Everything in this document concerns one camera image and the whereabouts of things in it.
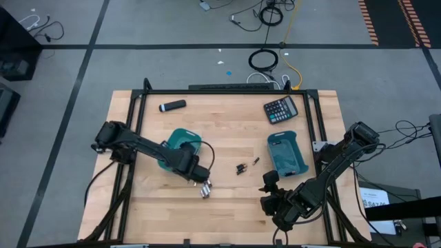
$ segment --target calculator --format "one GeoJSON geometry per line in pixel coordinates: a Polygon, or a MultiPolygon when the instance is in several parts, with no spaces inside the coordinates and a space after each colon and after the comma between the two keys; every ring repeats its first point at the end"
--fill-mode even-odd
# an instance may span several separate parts
{"type": "Polygon", "coordinates": [[[267,117],[271,124],[286,121],[298,114],[297,107],[290,96],[267,103],[263,105],[263,109],[265,110],[265,113],[267,113],[267,117]]]}

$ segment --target yellow cable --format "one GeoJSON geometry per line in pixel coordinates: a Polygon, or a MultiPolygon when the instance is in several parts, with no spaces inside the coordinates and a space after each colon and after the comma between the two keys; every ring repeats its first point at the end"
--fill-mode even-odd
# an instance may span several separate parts
{"type": "MultiPolygon", "coordinates": [[[[302,3],[302,0],[298,0],[298,3],[297,3],[296,6],[294,7],[294,10],[293,10],[292,15],[291,15],[291,20],[289,21],[289,26],[288,26],[287,33],[285,34],[285,38],[283,39],[283,43],[286,43],[286,41],[287,41],[287,39],[288,39],[288,35],[289,35],[289,32],[291,31],[292,23],[294,22],[294,17],[296,16],[298,6],[299,6],[301,3],[302,3]]],[[[302,82],[303,82],[302,74],[301,74],[301,73],[300,73],[300,72],[299,72],[294,66],[292,66],[292,65],[290,65],[290,64],[288,63],[288,61],[286,60],[286,58],[285,58],[284,56],[282,56],[282,53],[281,53],[280,51],[281,51],[281,49],[278,51],[279,56],[280,56],[280,57],[283,59],[283,61],[288,65],[288,67],[290,67],[293,71],[295,71],[295,72],[297,73],[298,78],[300,79],[299,82],[298,82],[298,85],[293,86],[292,89],[293,89],[293,90],[299,90],[299,89],[300,89],[300,86],[302,85],[302,82]]]]}

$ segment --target wooden table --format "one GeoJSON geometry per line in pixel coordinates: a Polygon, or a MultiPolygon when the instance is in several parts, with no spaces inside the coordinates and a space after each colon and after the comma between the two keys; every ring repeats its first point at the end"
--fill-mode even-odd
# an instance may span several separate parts
{"type": "MultiPolygon", "coordinates": [[[[130,94],[130,91],[113,93],[108,121],[125,122],[130,94]]],[[[319,91],[319,96],[328,140],[340,141],[345,127],[337,94],[319,91]]],[[[270,125],[263,112],[265,103],[282,97],[268,94],[148,95],[141,136],[160,143],[179,127],[201,135],[216,152],[210,176],[213,188],[210,198],[203,200],[200,187],[187,184],[180,176],[161,169],[153,158],[138,153],[124,242],[181,244],[184,238],[190,238],[192,244],[270,244],[276,226],[262,211],[259,198],[264,193],[258,191],[263,186],[262,175],[273,169],[267,137],[276,132],[295,131],[302,156],[309,165],[309,171],[303,175],[282,178],[279,187],[294,189],[316,175],[302,96],[291,96],[299,112],[291,120],[270,125]],[[161,103],[179,99],[185,99],[187,107],[159,112],[161,103]],[[260,160],[253,166],[251,162],[256,157],[260,160]],[[240,163],[247,163],[249,167],[247,172],[237,176],[236,165],[240,163]]],[[[310,105],[314,129],[320,140],[311,99],[310,105]]],[[[134,118],[133,123],[136,123],[136,114],[134,118]]],[[[95,174],[109,163],[109,156],[98,155],[95,174]]],[[[200,158],[202,166],[209,165],[212,153],[208,147],[202,145],[200,158]]],[[[115,172],[116,166],[111,167],[90,188],[79,238],[90,234],[108,210],[115,172]]],[[[368,225],[358,211],[350,169],[337,180],[337,186],[343,211],[360,233],[370,239],[368,225]]],[[[330,211],[330,215],[334,237],[338,240],[334,213],[330,211]]],[[[115,217],[112,237],[116,237],[119,218],[120,213],[115,217]]],[[[327,243],[322,218],[294,226],[288,235],[290,244],[327,243]]],[[[283,232],[277,237],[285,239],[283,232]]]]}

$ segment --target black marker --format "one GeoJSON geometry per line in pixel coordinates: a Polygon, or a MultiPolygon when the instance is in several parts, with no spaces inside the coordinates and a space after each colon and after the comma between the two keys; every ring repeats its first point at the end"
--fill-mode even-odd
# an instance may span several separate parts
{"type": "Polygon", "coordinates": [[[179,100],[179,101],[174,101],[171,103],[164,103],[159,105],[159,111],[161,112],[165,112],[165,111],[169,111],[169,110],[174,110],[180,107],[185,107],[187,105],[187,103],[185,102],[185,100],[179,100]]]}

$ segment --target white paper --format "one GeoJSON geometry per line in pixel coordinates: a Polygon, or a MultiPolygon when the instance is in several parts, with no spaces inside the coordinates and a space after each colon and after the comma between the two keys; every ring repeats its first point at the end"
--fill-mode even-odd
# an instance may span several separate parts
{"type": "MultiPolygon", "coordinates": [[[[379,189],[360,188],[361,198],[365,208],[388,205],[389,198],[387,192],[379,189]]],[[[396,235],[395,226],[392,220],[370,221],[370,223],[381,233],[396,235]]],[[[375,233],[375,230],[369,226],[369,231],[375,233]]]]}

